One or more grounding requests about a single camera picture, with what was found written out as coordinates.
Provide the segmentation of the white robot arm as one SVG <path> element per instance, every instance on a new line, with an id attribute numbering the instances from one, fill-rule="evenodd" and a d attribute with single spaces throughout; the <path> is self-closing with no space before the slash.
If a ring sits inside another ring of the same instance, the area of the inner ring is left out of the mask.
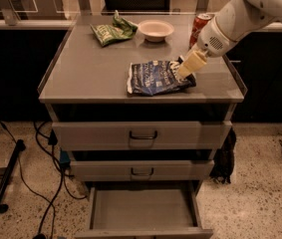
<path id="1" fill-rule="evenodd" d="M 205 27 L 185 56 L 190 65 L 220 57 L 247 34 L 282 22 L 282 0 L 230 0 Z M 282 157 L 274 129 L 260 124 L 238 128 L 236 182 L 225 190 L 206 221 L 210 239 L 282 239 Z"/>

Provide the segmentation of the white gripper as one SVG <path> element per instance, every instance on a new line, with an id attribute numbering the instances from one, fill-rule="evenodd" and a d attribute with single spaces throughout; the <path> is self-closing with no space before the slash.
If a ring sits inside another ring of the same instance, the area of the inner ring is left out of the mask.
<path id="1" fill-rule="evenodd" d="M 221 57 L 236 44 L 235 19 L 226 16 L 213 17 L 200 31 L 197 43 L 184 56 L 177 74 L 182 78 L 188 77 L 206 65 L 206 56 Z"/>

